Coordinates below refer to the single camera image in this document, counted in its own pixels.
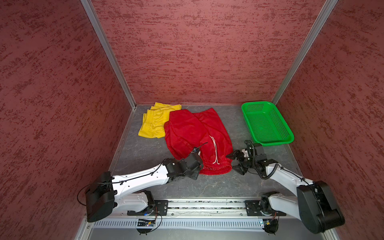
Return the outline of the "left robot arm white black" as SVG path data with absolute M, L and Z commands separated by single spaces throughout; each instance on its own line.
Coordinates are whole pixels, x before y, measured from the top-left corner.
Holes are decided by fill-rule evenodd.
M 185 159 L 164 159 L 151 169 L 133 174 L 112 176 L 110 172 L 104 172 L 83 188 L 87 222 L 100 221 L 113 212 L 151 211 L 154 200 L 147 188 L 184 178 L 196 180 L 203 167 L 199 154 L 190 153 Z

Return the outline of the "yellow shorts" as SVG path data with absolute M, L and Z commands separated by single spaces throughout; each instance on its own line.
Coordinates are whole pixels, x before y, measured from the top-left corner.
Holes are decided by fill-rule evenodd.
M 181 105 L 167 105 L 155 103 L 143 114 L 142 126 L 138 136 L 147 139 L 164 138 L 166 133 L 164 125 L 169 121 L 170 113 L 182 109 Z

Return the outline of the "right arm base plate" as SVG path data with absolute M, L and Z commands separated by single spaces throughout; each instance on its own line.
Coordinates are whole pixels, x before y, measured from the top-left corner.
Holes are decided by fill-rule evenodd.
M 271 208 L 267 199 L 245 201 L 247 216 L 251 217 L 285 217 L 287 214 Z

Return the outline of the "green plastic basket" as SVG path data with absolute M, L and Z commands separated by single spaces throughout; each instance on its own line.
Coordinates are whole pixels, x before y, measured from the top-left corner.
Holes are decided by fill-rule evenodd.
M 295 136 L 282 114 L 271 102 L 248 102 L 241 106 L 252 140 L 262 146 L 290 144 Z

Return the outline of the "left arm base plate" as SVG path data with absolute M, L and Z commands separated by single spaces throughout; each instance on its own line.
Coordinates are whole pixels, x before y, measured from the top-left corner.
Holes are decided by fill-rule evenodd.
M 168 200 L 154 200 L 150 201 L 148 206 L 140 211 L 140 212 L 134 212 L 134 211 L 127 211 L 128 216 L 155 216 L 156 214 L 160 214 L 162 216 L 167 215 L 168 211 Z

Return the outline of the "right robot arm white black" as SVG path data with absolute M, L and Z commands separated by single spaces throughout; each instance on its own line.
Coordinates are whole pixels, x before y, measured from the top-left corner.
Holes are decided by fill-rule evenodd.
M 246 203 L 252 214 L 271 217 L 271 225 L 277 224 L 279 214 L 300 220 L 313 234 L 345 224 L 345 217 L 327 183 L 299 176 L 256 150 L 236 150 L 227 157 L 238 161 L 233 167 L 237 173 L 244 176 L 253 169 L 262 180 L 274 180 L 293 193 L 290 197 L 272 191 L 262 194 L 257 203 Z

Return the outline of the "red shorts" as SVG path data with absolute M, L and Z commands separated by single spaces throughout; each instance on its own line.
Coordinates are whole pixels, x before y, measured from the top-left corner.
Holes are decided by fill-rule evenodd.
M 233 152 L 233 144 L 213 108 L 200 113 L 170 112 L 164 129 L 167 147 L 175 159 L 184 159 L 199 147 L 204 165 L 202 175 L 224 175 L 232 170 L 232 160 L 227 155 Z

